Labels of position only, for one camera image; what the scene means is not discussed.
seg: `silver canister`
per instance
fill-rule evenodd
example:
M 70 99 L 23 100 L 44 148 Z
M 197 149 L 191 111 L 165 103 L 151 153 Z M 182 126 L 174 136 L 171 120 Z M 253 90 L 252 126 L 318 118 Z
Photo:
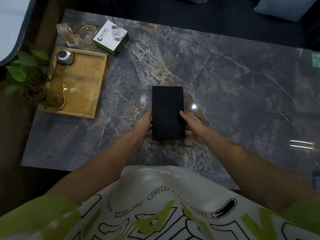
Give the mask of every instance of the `silver canister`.
M 57 60 L 60 64 L 63 65 L 71 65 L 74 58 L 75 55 L 67 49 L 62 49 L 57 53 Z

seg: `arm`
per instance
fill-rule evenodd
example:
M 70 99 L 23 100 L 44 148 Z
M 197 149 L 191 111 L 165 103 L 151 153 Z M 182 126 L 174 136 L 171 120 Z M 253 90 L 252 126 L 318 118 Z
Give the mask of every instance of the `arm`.
M 319 197 L 307 183 L 207 128 L 194 115 L 180 115 L 192 131 L 186 137 L 206 145 L 251 200 L 282 214 L 301 198 Z
M 80 204 L 115 182 L 133 151 L 151 134 L 150 109 L 133 129 L 56 183 L 46 195 L 62 195 Z

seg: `green sleeve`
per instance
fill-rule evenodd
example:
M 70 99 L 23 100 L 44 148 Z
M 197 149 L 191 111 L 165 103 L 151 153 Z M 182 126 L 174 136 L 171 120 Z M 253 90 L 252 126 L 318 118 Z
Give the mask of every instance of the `green sleeve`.
M 282 216 L 298 227 L 320 235 L 320 198 L 298 200 Z
M 0 238 L 17 233 L 35 233 L 75 208 L 76 203 L 62 196 L 35 198 L 0 218 Z

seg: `person's left hand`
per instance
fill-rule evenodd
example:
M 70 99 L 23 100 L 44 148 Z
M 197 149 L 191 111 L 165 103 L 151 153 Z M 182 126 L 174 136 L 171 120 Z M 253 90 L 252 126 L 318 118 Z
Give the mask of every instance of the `person's left hand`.
M 151 110 L 150 108 L 147 109 L 144 116 L 139 119 L 137 124 L 131 130 L 132 135 L 135 138 L 135 147 L 139 147 L 142 145 L 144 140 L 150 138 L 152 134 L 147 134 L 148 131 L 152 129 L 152 121 L 150 120 Z

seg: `hand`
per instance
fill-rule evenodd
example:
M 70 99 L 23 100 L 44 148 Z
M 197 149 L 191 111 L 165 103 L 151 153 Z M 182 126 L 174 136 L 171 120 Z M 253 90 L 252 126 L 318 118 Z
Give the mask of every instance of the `hand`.
M 186 133 L 186 138 L 194 139 L 206 145 L 210 137 L 211 129 L 202 124 L 202 122 L 191 113 L 180 111 L 180 115 L 188 124 L 186 125 L 186 130 L 192 132 L 191 134 Z
M 147 132 L 152 129 L 152 121 L 150 120 L 150 115 L 151 110 L 150 108 L 148 108 L 144 116 L 139 119 L 137 124 L 131 130 L 131 133 L 135 139 L 135 147 L 141 146 L 144 140 L 152 136 L 152 134 L 147 134 Z

